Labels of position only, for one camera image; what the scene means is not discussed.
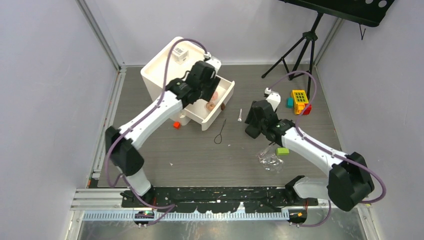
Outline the white small cream tube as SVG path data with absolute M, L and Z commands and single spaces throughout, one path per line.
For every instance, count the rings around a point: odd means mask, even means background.
M 237 121 L 238 121 L 238 122 L 242 122 L 242 112 L 243 112 L 243 109 L 241 108 L 241 109 L 239 110 L 239 114 L 238 114 L 238 118 L 237 118 Z

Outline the beige makeup sponge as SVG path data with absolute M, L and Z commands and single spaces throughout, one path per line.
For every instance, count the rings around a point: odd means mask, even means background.
M 208 110 L 208 111 L 212 111 L 214 108 L 215 108 L 215 103 L 214 102 L 208 102 L 206 105 L 205 105 L 205 108 Z

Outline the white drawer organizer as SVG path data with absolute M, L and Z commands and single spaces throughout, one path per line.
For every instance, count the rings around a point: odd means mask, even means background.
M 193 39 L 172 39 L 140 71 L 152 100 L 164 90 L 182 98 L 183 109 L 170 117 L 194 121 L 206 131 L 233 96 L 235 82 L 218 75 L 222 63 Z

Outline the white barcode box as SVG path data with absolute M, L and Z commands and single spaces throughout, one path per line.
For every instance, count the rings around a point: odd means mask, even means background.
M 177 64 L 182 65 L 189 58 L 189 50 L 176 46 L 172 50 L 172 58 Z

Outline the pink powder puff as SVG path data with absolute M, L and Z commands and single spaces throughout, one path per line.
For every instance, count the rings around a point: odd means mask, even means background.
M 218 99 L 218 97 L 219 97 L 219 94 L 218 94 L 218 92 L 217 92 L 217 91 L 215 91 L 215 92 L 213 93 L 212 97 L 211 97 L 211 101 L 216 101 L 216 100 Z

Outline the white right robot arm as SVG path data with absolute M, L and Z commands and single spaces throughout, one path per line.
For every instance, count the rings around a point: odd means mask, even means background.
M 310 137 L 292 120 L 279 119 L 267 100 L 252 102 L 245 123 L 245 132 L 251 138 L 264 135 L 271 143 L 294 151 L 325 174 L 324 178 L 298 175 L 286 183 L 285 198 L 291 205 L 299 205 L 308 198 L 323 199 L 349 212 L 374 191 L 362 155 L 338 151 Z

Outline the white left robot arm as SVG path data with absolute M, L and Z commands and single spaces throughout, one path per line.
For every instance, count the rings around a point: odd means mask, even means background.
M 212 98 L 221 80 L 217 76 L 221 65 L 214 57 L 197 61 L 183 77 L 168 82 L 159 97 L 130 122 L 120 128 L 110 126 L 106 129 L 106 155 L 135 191 L 134 200 L 141 207 L 148 207 L 154 197 L 139 149 L 166 119 L 200 99 Z

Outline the lime green block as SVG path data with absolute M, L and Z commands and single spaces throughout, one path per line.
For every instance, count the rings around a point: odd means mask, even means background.
M 275 154 L 277 156 L 285 156 L 285 155 L 288 155 L 289 153 L 290 153 L 290 150 L 285 147 L 278 147 L 275 151 Z

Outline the clear plastic bag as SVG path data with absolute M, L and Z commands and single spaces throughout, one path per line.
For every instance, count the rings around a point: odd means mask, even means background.
M 280 173 L 283 170 L 284 161 L 277 155 L 277 149 L 278 145 L 269 145 L 256 153 L 259 163 L 269 172 Z

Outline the yellow toy block house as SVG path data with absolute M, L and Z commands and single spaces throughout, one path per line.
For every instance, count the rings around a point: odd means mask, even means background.
M 294 114 L 299 115 L 305 110 L 309 104 L 307 94 L 304 90 L 292 90 L 291 97 L 293 98 Z

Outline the red toy block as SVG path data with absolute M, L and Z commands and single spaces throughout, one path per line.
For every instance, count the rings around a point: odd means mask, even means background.
M 310 105 L 308 105 L 308 106 L 304 109 L 303 115 L 304 115 L 304 116 L 309 115 L 309 114 L 310 114 L 310 112 L 311 112 L 311 110 L 312 110 L 312 105 L 310 104 Z

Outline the black hair loop tool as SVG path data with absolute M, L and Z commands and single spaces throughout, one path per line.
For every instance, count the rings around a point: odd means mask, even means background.
M 227 122 L 227 119 L 225 118 L 224 121 L 223 121 L 223 123 L 222 123 L 222 126 L 221 126 L 221 129 L 220 129 L 219 133 L 215 136 L 215 138 L 213 140 L 214 143 L 217 144 L 217 145 L 219 145 L 219 144 L 222 143 L 222 140 L 223 140 L 222 133 L 223 133 L 224 127 L 226 125 L 226 122 Z

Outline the small orange red cube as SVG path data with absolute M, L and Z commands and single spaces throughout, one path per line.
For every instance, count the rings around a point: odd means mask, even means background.
M 173 127 L 175 129 L 179 129 L 181 127 L 181 124 L 179 122 L 174 122 Z

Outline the black music stand tray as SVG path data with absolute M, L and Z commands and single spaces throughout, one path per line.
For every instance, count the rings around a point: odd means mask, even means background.
M 380 25 L 394 0 L 286 0 L 288 4 L 307 8 L 343 20 L 375 28 Z

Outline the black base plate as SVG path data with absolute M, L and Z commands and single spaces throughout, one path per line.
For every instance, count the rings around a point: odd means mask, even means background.
M 302 199 L 284 187 L 153 187 L 144 202 L 158 208 L 160 213 L 173 205 L 173 213 L 234 213 L 243 207 L 249 214 L 277 213 L 284 207 L 317 206 L 316 198 Z

